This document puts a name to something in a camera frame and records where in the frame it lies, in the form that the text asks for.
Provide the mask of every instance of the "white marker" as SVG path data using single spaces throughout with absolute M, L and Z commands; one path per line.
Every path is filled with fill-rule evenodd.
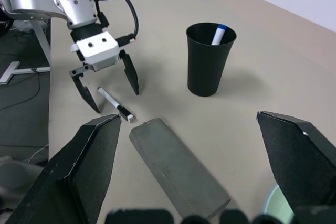
M 218 25 L 215 36 L 214 36 L 214 39 L 212 40 L 211 45 L 217 46 L 221 43 L 223 35 L 225 33 L 225 29 L 226 29 L 225 25 L 222 25 L 222 24 Z
M 135 116 L 128 111 L 125 107 L 121 106 L 108 92 L 103 88 L 98 88 L 98 92 L 103 95 L 120 113 L 120 115 L 125 118 L 129 123 L 135 120 Z

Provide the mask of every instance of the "metal stand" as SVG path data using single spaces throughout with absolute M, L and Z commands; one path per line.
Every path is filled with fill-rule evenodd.
M 46 35 L 44 34 L 42 27 L 39 25 L 37 21 L 31 20 L 30 23 L 33 26 L 38 42 L 40 43 L 42 47 L 42 50 L 49 62 L 49 65 L 51 65 L 50 45 L 47 41 Z M 17 69 L 19 65 L 20 65 L 19 61 L 13 61 L 8 66 L 8 68 L 6 69 L 6 71 L 3 73 L 3 75 L 0 78 L 0 85 L 8 84 L 12 76 L 15 74 L 50 72 L 50 67 Z

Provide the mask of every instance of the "table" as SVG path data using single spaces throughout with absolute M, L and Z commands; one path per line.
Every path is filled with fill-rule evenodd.
M 262 0 L 132 0 L 140 20 L 135 43 L 125 47 L 134 62 L 140 95 L 133 93 L 119 63 L 87 72 L 102 115 L 117 111 L 96 92 L 104 87 L 131 109 L 136 124 L 122 122 L 111 184 L 98 223 L 113 208 L 166 208 L 180 217 L 129 140 L 133 127 L 160 117 L 183 140 L 250 218 L 260 213 L 274 187 L 257 111 L 311 121 L 336 143 L 336 34 Z M 119 37 L 133 31 L 123 0 L 101 3 Z M 218 92 L 197 97 L 187 89 L 186 28 L 225 23 L 237 33 Z M 70 52 L 66 22 L 53 19 L 49 155 L 79 127 L 99 115 L 81 99 L 68 71 L 80 66 Z

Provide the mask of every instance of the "floor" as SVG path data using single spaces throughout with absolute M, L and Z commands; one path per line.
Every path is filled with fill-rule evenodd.
M 12 61 L 19 68 L 45 67 L 48 62 L 34 33 L 10 31 L 0 38 L 0 74 Z M 27 160 L 48 144 L 49 73 L 13 76 L 0 86 L 0 157 Z M 47 148 L 32 163 L 47 159 Z

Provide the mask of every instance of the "blue marker cap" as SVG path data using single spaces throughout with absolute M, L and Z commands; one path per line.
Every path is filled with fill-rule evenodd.
M 219 24 L 219 25 L 218 25 L 218 28 L 225 30 L 225 29 L 226 29 L 226 25 Z

